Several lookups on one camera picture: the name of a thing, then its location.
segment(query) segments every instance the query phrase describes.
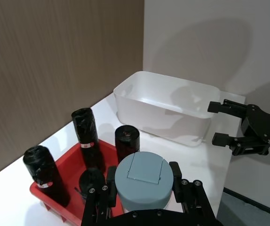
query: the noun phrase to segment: black wrapped roll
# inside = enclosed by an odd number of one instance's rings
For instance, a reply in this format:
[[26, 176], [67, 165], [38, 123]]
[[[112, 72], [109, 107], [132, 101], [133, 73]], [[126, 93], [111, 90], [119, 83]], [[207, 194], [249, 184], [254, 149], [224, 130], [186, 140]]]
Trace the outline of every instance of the black wrapped roll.
[[23, 162], [39, 189], [66, 207], [70, 196], [48, 148], [40, 145], [29, 148], [24, 153]]
[[124, 125], [115, 130], [115, 146], [120, 163], [129, 154], [139, 151], [139, 131], [134, 126]]
[[71, 116], [86, 167], [97, 167], [104, 173], [106, 167], [103, 154], [99, 149], [95, 119], [91, 108], [81, 108], [74, 111]]
[[79, 188], [83, 200], [86, 200], [91, 188], [94, 188], [96, 195], [99, 195], [105, 183], [105, 177], [98, 168], [88, 168], [79, 178]]

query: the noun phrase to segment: wood grain wall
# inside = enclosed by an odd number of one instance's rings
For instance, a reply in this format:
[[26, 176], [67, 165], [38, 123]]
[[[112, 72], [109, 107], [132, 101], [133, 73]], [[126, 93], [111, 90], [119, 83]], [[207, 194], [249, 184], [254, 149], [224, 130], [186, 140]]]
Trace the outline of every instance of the wood grain wall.
[[142, 70], [143, 0], [0, 0], [0, 170]]

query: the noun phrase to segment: white tabletop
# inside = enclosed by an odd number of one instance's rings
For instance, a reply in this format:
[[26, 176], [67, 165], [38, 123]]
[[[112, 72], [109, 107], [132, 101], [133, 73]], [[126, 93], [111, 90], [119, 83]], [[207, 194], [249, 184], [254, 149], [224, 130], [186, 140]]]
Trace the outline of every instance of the white tabletop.
[[[221, 92], [221, 102], [224, 99], [239, 103], [245, 101], [243, 96]], [[92, 107], [92, 110], [99, 138], [114, 144], [114, 131], [122, 125], [116, 115], [114, 95], [111, 94], [98, 102]], [[235, 136], [239, 122], [239, 118], [222, 113], [215, 114], [205, 141], [194, 148], [140, 131], [140, 150], [157, 153], [167, 161], [177, 161], [183, 178], [189, 181], [201, 180], [216, 215], [230, 163], [231, 151], [227, 147], [212, 146], [211, 139], [215, 132]], [[56, 160], [76, 143], [77, 138], [73, 124], [70, 122], [43, 141], [41, 145], [48, 147]], [[58, 215], [47, 211], [43, 204], [30, 193], [29, 187], [32, 182], [22, 157], [0, 172], [0, 226], [69, 225], [63, 223]], [[173, 196], [167, 209], [182, 211], [181, 205], [175, 202]]]

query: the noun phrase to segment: white plastic bin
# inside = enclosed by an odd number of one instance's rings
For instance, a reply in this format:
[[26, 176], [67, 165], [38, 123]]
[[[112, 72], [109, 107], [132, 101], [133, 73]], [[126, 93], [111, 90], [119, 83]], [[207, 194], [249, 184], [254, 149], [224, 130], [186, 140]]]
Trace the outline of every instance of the white plastic bin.
[[188, 145], [201, 143], [219, 101], [218, 88], [151, 72], [136, 72], [114, 89], [124, 124]]

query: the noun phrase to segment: red tray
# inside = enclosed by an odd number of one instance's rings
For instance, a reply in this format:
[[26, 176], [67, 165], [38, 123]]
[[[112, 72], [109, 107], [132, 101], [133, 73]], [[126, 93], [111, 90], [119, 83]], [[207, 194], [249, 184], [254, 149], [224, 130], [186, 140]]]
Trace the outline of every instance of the red tray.
[[[102, 140], [99, 141], [99, 145], [105, 158], [106, 168], [108, 169], [109, 166], [114, 165], [117, 166], [118, 161], [115, 147]], [[56, 161], [56, 165], [71, 197], [68, 206], [65, 208], [43, 194], [38, 189], [38, 186], [35, 182], [32, 183], [30, 191], [34, 196], [44, 202], [47, 210], [53, 209], [56, 213], [61, 215], [63, 222], [68, 220], [74, 225], [80, 226], [84, 212], [84, 204], [80, 194], [74, 189], [75, 187], [79, 189], [79, 178], [81, 174], [86, 170], [80, 144], [76, 144], [61, 158], [59, 158]], [[112, 215], [115, 217], [120, 214], [123, 214], [123, 209], [117, 196], [116, 207], [112, 208]]]

